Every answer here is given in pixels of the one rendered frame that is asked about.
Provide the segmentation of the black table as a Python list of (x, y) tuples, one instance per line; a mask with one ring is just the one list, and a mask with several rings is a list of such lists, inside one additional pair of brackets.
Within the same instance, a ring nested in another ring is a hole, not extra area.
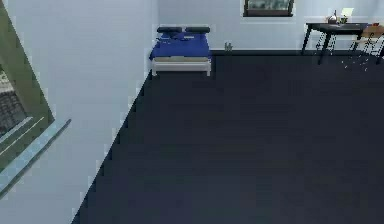
[(323, 46), (321, 48), (318, 64), (322, 63), (323, 56), (329, 46), (329, 42), (333, 36), (338, 35), (355, 35), (357, 37), (358, 34), (360, 34), (364, 28), (366, 28), (368, 23), (345, 23), (345, 24), (329, 24), (329, 23), (314, 23), (314, 22), (307, 22), (307, 30), (304, 37), (301, 54), (304, 54), (306, 51), (306, 46), (310, 37), (310, 34), (313, 30), (321, 32), (325, 35)]

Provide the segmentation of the blue bed white frame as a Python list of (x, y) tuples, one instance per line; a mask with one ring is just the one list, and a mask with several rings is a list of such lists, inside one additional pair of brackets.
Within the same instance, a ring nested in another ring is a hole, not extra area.
[(163, 34), (152, 49), (151, 72), (205, 72), (211, 75), (211, 52), (205, 33)]

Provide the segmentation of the brown wooden chair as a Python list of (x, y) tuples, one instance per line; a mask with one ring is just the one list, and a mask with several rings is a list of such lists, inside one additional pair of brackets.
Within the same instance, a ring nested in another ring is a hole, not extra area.
[(370, 54), (378, 58), (384, 56), (384, 26), (368, 25), (357, 35), (349, 50), (359, 50), (363, 54)]

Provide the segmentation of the green framed window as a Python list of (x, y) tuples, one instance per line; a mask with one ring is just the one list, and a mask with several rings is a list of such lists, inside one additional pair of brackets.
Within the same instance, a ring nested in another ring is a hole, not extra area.
[(0, 0), (0, 200), (69, 124), (54, 118)]

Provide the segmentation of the dark framed window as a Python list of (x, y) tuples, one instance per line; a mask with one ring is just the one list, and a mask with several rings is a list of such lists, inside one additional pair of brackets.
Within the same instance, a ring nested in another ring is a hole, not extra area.
[(244, 0), (244, 17), (292, 17), (294, 0)]

